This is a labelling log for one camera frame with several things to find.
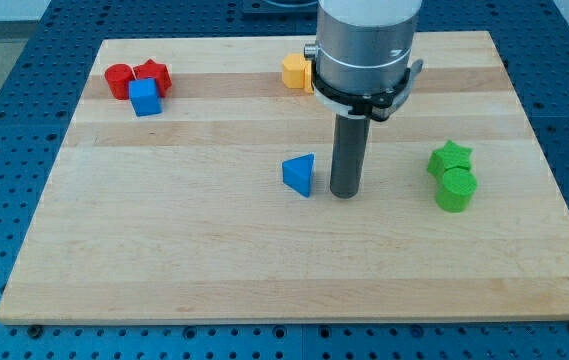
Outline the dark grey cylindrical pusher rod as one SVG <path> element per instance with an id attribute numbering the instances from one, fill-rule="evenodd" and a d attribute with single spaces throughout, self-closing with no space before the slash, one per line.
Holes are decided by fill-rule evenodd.
<path id="1" fill-rule="evenodd" d="M 359 191 L 370 119 L 336 116 L 330 172 L 330 191 L 348 199 Z"/>

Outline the yellow block behind arm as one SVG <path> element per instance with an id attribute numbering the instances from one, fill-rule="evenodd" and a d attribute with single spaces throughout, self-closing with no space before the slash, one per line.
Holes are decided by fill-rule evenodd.
<path id="1" fill-rule="evenodd" d="M 306 61 L 304 64 L 304 76 L 303 76 L 303 89 L 308 94 L 314 93 L 313 88 L 313 65 L 311 61 Z"/>

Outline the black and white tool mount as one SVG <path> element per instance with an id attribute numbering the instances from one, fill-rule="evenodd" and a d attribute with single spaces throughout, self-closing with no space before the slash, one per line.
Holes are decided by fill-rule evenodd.
<path id="1" fill-rule="evenodd" d="M 316 64 L 312 62 L 314 96 L 322 105 L 342 117 L 355 120 L 369 118 L 376 122 L 385 122 L 407 101 L 423 65 L 422 59 L 416 60 L 405 69 L 399 82 L 389 90 L 372 95 L 356 95 L 329 86 L 317 74 Z"/>

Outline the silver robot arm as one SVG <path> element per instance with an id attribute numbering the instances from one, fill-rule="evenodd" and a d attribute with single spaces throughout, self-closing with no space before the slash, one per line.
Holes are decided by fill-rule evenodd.
<path id="1" fill-rule="evenodd" d="M 410 60 L 421 0 L 323 0 L 315 41 L 304 47 L 318 101 L 335 113 L 329 188 L 360 187 L 370 123 L 408 99 L 423 61 Z"/>

